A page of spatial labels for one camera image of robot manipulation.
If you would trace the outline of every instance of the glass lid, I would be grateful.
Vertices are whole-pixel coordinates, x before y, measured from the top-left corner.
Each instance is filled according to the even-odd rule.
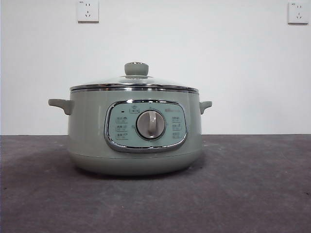
[[[197,89],[170,83],[167,80],[161,80],[148,76],[149,67],[142,62],[130,62],[124,65],[125,75],[101,81],[94,81],[84,85],[73,86],[71,91],[93,88],[160,88],[171,90],[188,90],[198,92]]]

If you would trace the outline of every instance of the brand logo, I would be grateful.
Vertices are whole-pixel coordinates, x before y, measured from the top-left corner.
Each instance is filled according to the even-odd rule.
[[[167,113],[171,113],[171,112],[178,112],[178,113],[180,113],[180,110],[166,108],[165,112],[167,112]]]

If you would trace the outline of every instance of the pot base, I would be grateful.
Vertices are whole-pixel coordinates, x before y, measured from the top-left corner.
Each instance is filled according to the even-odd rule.
[[[181,170],[188,167],[201,154],[202,151],[198,150],[156,158],[96,158],[73,153],[70,153],[70,157],[78,167],[87,171],[117,176],[142,176]]]

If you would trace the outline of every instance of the stainless steel rim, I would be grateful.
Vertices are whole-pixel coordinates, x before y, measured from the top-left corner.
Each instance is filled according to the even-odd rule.
[[[70,91],[83,90],[83,89],[107,89],[107,88],[160,88],[160,89],[170,89],[170,90],[186,90],[192,92],[199,92],[196,88],[186,87],[186,86],[175,86],[175,85],[158,85],[158,84],[120,84],[120,83],[109,83],[109,84],[88,84],[73,86],[70,88]]]
[[[198,91],[181,90],[181,89],[167,89],[167,88],[149,88],[149,87],[107,87],[107,88],[87,88],[71,90],[70,93],[84,92],[84,91],[166,91],[166,92],[182,92],[198,95]]]

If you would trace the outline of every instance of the control panel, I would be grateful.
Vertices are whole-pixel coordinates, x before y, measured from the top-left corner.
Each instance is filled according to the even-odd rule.
[[[108,109],[104,135],[118,151],[166,151],[185,141],[185,113],[180,104],[172,101],[119,101]]]

